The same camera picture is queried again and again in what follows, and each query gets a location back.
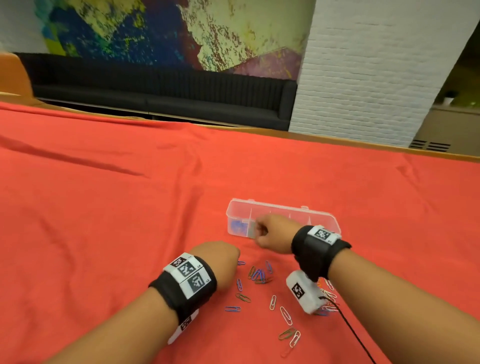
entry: orange chair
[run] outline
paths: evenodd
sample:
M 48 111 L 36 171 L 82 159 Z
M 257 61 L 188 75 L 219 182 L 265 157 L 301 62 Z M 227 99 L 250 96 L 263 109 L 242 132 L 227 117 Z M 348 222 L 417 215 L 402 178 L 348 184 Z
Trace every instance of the orange chair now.
M 0 92 L 33 97 L 28 74 L 15 54 L 0 53 Z

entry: person's left hand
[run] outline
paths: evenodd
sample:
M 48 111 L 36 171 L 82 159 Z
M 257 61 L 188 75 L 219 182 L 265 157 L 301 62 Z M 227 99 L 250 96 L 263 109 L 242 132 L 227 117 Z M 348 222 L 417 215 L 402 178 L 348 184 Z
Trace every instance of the person's left hand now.
M 237 271 L 240 249 L 226 242 L 205 242 L 193 247 L 189 253 L 199 256 L 210 266 L 217 290 L 230 287 Z

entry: wrist strap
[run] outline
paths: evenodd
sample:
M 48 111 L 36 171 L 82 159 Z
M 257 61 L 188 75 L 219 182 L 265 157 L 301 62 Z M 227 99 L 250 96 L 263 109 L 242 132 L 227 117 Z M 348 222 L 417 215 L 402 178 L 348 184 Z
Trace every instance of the wrist strap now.
M 148 286 L 160 293 L 182 323 L 210 299 L 216 285 L 210 266 L 200 257 L 184 253 Z
M 326 242 L 317 238 L 318 235 L 309 234 L 313 228 L 318 227 L 312 225 L 301 227 L 293 237 L 291 248 L 300 269 L 305 272 L 311 281 L 316 282 L 319 277 L 328 279 L 328 270 L 335 256 L 341 250 L 351 248 L 351 245 L 341 239 L 337 239 L 335 242 L 333 240 Z M 326 233 L 326 236 L 334 236 L 333 233 L 323 227 L 319 230 Z

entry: black wrist strap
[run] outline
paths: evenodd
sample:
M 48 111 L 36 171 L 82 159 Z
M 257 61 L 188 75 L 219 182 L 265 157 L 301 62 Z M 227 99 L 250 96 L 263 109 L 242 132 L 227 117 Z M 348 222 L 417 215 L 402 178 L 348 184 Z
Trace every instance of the black wrist strap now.
M 185 321 L 198 308 L 204 305 L 216 291 L 216 278 L 210 266 L 201 258 L 195 258 L 203 265 L 211 281 L 187 299 L 179 283 L 168 272 L 163 271 L 160 276 L 148 286 L 155 288 L 164 298 L 168 307 L 177 313 L 179 324 Z
M 292 240 L 292 253 L 307 277 L 316 282 L 319 277 L 328 279 L 328 270 L 335 256 L 352 246 L 341 239 L 330 245 L 308 234 L 312 225 L 301 227 Z

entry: forearm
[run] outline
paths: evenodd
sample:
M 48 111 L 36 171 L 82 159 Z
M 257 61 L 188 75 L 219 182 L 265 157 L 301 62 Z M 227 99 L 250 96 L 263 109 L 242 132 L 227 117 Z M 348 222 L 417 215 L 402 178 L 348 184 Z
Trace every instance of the forearm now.
M 166 346 L 178 325 L 175 311 L 149 288 L 46 364 L 147 364 Z
M 341 251 L 328 276 L 394 364 L 474 363 L 480 358 L 475 318 L 353 251 Z

